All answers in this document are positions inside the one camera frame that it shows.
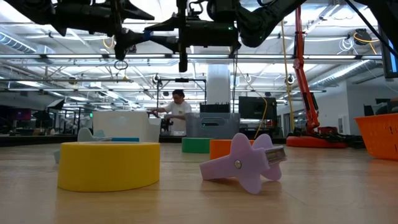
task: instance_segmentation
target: white t-shirt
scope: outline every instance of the white t-shirt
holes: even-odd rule
[[[186,101],[182,102],[180,105],[171,102],[165,107],[166,112],[171,112],[172,115],[184,115],[186,113],[192,112],[192,107]],[[173,125],[171,126],[171,131],[184,131],[185,132],[185,120],[172,118]]]

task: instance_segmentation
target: man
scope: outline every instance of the man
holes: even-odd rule
[[[185,114],[191,113],[192,108],[185,100],[185,94],[183,90],[173,91],[173,102],[164,108],[152,109],[152,112],[158,113],[170,113],[164,116],[165,119],[171,119],[173,125],[171,126],[172,131],[183,131],[185,132]]]

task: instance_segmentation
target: purple star-shaped object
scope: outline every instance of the purple star-shaped object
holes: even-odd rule
[[[228,156],[200,164],[203,180],[236,177],[239,183],[251,194],[261,191],[261,178],[279,180],[282,176],[279,162],[269,164],[266,151],[279,149],[274,147],[267,134],[259,136],[250,145],[249,139],[241,133],[235,135]]]

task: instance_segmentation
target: wooden table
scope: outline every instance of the wooden table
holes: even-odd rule
[[[136,190],[57,188],[59,145],[0,148],[0,223],[398,223],[398,162],[364,150],[286,149],[280,182],[260,195],[234,179],[202,181],[208,154],[162,145],[160,182]]]

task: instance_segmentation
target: computer screen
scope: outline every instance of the computer screen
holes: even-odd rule
[[[379,33],[381,37],[389,43],[390,47],[392,47],[394,50],[397,50],[397,46],[394,47],[391,43],[391,41],[387,38],[387,35],[384,33],[384,31],[381,29],[379,26]],[[384,77],[386,78],[398,78],[398,58],[395,57],[390,50],[381,44],[381,52],[382,52],[382,61],[383,61],[383,67],[384,67]]]
[[[31,109],[15,108],[12,109],[11,118],[14,121],[30,121],[32,117]]]
[[[275,98],[264,97],[267,100],[267,111],[265,119],[276,120]],[[262,119],[266,104],[261,97],[240,96],[239,97],[239,113],[243,119]]]

